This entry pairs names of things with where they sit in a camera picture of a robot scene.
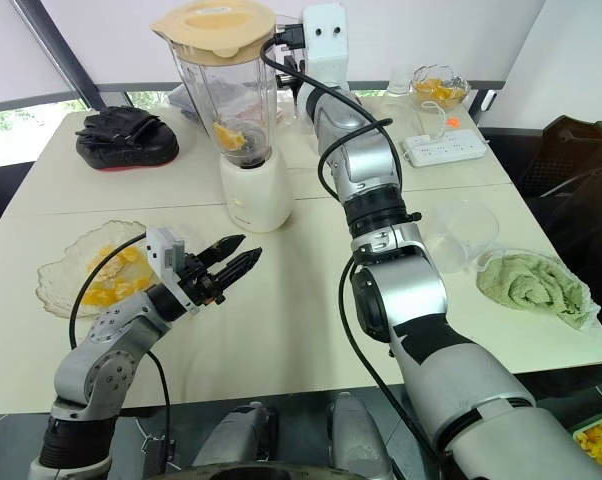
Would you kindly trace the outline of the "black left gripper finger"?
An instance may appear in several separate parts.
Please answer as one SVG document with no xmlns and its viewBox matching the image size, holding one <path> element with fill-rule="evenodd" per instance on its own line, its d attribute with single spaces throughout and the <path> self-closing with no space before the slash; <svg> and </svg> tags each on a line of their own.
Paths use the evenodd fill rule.
<svg viewBox="0 0 602 480">
<path fill-rule="evenodd" d="M 232 255 L 245 239 L 244 234 L 234 234 L 221 238 L 200 253 L 203 265 L 214 265 Z"/>
<path fill-rule="evenodd" d="M 237 282 L 257 263 L 262 254 L 260 247 L 245 251 L 232 259 L 215 275 L 215 282 L 220 292 Z"/>
</svg>

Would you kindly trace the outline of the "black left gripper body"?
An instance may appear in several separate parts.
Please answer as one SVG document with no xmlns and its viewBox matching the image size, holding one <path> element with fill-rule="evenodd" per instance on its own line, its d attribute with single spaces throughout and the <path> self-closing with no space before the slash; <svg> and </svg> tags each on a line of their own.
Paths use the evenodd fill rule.
<svg viewBox="0 0 602 480">
<path fill-rule="evenodd" d="M 220 284 L 208 271 L 209 267 L 199 256 L 187 253 L 183 267 L 177 271 L 179 287 L 197 307 L 212 303 L 220 305 L 226 300 Z"/>
</svg>

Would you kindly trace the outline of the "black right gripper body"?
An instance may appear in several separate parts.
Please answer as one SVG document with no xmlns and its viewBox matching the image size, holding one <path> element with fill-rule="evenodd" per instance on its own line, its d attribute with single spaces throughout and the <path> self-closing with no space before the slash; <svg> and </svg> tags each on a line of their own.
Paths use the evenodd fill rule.
<svg viewBox="0 0 602 480">
<path fill-rule="evenodd" d="M 279 64 L 296 73 L 305 72 L 303 54 L 305 40 L 301 24 L 278 25 L 275 33 L 275 45 L 277 49 L 275 60 Z M 299 90 L 302 85 L 299 78 L 282 70 L 277 70 L 276 80 L 279 89 Z"/>
</svg>

